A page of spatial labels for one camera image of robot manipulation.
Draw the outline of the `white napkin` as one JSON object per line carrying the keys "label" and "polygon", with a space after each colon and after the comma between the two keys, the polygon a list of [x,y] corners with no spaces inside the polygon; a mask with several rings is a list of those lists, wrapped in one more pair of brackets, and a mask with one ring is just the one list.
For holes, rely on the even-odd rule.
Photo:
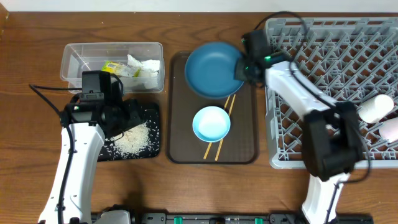
{"label": "white napkin", "polygon": [[132,55],[127,55],[127,65],[134,72],[133,86],[138,86],[143,89],[153,89],[158,86],[158,75],[160,71],[159,60],[145,60],[139,61]]}

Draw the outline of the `pink cup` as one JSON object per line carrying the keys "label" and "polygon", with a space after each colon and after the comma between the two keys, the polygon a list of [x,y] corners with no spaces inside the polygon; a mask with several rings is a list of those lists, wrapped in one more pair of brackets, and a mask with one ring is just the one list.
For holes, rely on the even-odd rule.
{"label": "pink cup", "polygon": [[388,119],[383,122],[379,128],[380,137],[388,143],[397,141],[398,139],[398,118]]}

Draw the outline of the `yellow snack wrapper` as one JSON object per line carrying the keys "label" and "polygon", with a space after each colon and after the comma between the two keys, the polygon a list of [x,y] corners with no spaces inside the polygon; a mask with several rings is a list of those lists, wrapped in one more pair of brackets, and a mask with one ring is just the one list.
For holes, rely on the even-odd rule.
{"label": "yellow snack wrapper", "polygon": [[104,72],[113,73],[120,77],[138,77],[141,71],[140,67],[130,67],[123,63],[105,61],[102,69]]}

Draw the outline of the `green cup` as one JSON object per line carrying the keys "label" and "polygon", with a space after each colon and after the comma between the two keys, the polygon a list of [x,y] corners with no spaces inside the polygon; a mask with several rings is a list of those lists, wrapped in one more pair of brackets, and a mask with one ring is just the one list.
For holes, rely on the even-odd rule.
{"label": "green cup", "polygon": [[384,94],[377,95],[360,104],[359,117],[367,123],[377,123],[394,107],[393,99]]}

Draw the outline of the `food crumbs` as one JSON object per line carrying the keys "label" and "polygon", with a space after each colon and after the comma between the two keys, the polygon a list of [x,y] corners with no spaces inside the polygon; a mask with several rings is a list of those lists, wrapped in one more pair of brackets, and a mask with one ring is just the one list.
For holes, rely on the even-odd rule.
{"label": "food crumbs", "polygon": [[118,136],[106,139],[105,152],[114,159],[143,159],[160,151],[160,129],[154,121],[146,121]]}

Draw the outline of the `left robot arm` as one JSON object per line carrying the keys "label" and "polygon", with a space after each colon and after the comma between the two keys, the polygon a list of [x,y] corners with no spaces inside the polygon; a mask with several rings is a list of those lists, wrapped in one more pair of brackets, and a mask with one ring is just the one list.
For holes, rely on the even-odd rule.
{"label": "left robot arm", "polygon": [[107,138],[143,122],[136,100],[83,101],[61,112],[62,148],[50,197],[39,223],[91,223],[97,160]]}

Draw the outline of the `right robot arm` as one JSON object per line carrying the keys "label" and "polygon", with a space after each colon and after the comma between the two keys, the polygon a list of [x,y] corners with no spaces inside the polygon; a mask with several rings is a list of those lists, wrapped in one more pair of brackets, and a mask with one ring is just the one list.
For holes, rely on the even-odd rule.
{"label": "right robot arm", "polygon": [[280,95],[302,120],[302,160],[310,174],[302,213],[307,223],[330,223],[344,184],[363,159],[354,104],[337,102],[283,57],[238,60],[235,79],[262,84]]}

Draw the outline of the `dark blue plate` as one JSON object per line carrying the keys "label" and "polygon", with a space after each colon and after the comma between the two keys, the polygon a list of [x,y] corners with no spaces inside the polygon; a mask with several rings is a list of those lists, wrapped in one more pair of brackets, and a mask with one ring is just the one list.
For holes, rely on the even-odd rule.
{"label": "dark blue plate", "polygon": [[209,99],[226,98],[242,86],[234,78],[236,64],[243,57],[233,45],[209,42],[195,49],[185,64],[187,85],[197,94]]}

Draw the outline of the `light blue bowl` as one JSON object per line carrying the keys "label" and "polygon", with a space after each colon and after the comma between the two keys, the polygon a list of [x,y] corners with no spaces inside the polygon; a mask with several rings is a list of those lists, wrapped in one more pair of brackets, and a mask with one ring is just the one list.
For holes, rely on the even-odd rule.
{"label": "light blue bowl", "polygon": [[231,128],[228,113],[217,106],[207,106],[199,110],[193,117],[192,129],[195,136],[205,142],[222,140]]}

